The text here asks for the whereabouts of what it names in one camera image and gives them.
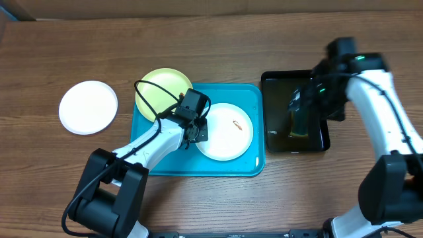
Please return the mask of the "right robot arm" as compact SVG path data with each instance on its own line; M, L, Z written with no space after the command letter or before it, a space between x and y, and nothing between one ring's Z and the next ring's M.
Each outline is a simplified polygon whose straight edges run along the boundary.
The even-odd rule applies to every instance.
M292 136L304 136L312 118L343 120L344 105L358 111L376 162L361 183L358 204L323 226L325 237L380 237L422 219L422 138L396 94L393 74L379 53L359 53L354 39L337 38L293 92Z

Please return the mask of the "white plate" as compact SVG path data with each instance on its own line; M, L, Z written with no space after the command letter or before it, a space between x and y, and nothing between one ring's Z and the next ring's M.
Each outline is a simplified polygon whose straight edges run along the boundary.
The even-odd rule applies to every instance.
M230 161L240 157L250 147L254 135L253 124L240 107L229 103L213 104L206 120L208 140L196 143L206 157Z
M85 136L108 127L117 111L118 98L110 86L101 81L83 81L62 97L59 120L69 132Z

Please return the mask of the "green yellow sponge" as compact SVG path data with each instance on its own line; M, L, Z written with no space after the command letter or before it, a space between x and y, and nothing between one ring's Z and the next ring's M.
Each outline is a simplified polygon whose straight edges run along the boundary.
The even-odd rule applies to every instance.
M294 110L290 112L290 133L293 137L308 136L308 112L306 110Z

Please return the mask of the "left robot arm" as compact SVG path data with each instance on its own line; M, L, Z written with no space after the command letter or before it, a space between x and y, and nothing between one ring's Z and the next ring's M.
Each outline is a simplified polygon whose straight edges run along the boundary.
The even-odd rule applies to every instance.
M138 216L149 172L181 146L207 140L210 108L209 97L188 89L130 144L92 152L63 212L63 231L75 237L148 237Z

